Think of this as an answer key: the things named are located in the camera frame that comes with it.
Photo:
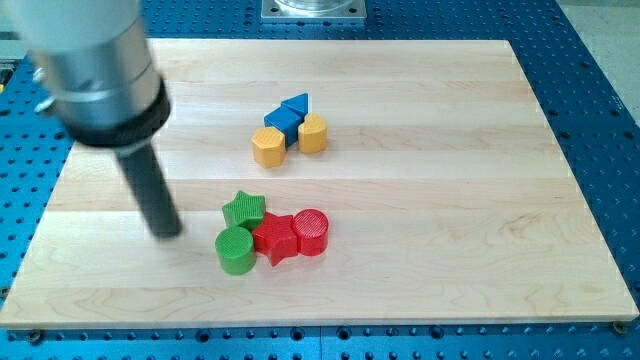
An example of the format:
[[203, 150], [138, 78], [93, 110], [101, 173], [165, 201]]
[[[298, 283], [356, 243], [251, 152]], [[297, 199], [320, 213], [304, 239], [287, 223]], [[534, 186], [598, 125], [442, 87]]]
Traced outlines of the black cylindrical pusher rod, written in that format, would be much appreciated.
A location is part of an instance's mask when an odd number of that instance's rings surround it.
[[182, 223], [152, 144], [119, 150], [116, 159], [150, 232], [158, 239], [178, 236]]

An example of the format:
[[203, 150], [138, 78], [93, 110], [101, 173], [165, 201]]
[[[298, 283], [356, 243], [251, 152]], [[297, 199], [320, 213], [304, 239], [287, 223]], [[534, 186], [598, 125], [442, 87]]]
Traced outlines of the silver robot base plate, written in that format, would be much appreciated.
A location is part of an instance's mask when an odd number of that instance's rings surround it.
[[262, 0], [261, 18], [284, 20], [364, 20], [365, 0]]

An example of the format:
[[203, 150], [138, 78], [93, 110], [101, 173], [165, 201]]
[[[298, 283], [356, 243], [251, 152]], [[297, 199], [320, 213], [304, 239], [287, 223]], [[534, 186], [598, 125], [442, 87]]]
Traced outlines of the black pusher mount collar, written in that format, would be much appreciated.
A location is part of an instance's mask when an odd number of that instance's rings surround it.
[[154, 102], [142, 113], [104, 129], [64, 123], [76, 141], [95, 148], [121, 148], [150, 139], [168, 120], [171, 103], [163, 78]]

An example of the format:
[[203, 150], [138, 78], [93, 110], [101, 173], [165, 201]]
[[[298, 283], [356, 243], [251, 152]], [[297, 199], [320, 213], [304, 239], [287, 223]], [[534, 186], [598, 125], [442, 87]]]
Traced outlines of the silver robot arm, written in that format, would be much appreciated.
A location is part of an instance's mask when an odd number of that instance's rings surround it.
[[113, 150], [151, 233], [172, 238], [181, 220], [151, 139], [171, 104], [147, 44], [141, 5], [132, 0], [11, 0], [9, 18], [28, 45], [33, 78], [49, 96], [39, 113], [69, 135]]

